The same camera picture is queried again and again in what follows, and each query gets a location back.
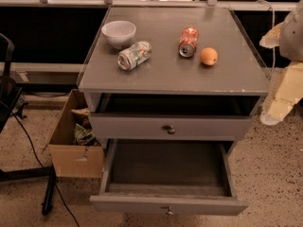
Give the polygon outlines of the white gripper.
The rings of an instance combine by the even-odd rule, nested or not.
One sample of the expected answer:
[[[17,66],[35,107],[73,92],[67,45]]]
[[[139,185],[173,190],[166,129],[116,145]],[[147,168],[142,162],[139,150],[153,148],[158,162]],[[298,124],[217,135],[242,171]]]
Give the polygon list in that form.
[[[279,46],[283,23],[273,26],[259,41],[265,48]],[[267,96],[262,104],[260,121],[267,126],[274,126],[284,120],[294,104],[303,98],[303,62],[292,61],[282,71],[274,97]]]

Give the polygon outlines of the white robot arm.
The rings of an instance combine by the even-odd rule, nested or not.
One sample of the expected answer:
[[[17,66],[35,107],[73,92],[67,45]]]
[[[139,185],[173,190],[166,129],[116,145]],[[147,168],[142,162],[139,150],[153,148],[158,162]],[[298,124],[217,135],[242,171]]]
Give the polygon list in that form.
[[[280,56],[291,61],[280,75],[272,77],[271,91],[262,106],[260,121],[274,126],[303,98],[303,0],[259,44],[270,49],[278,47]]]

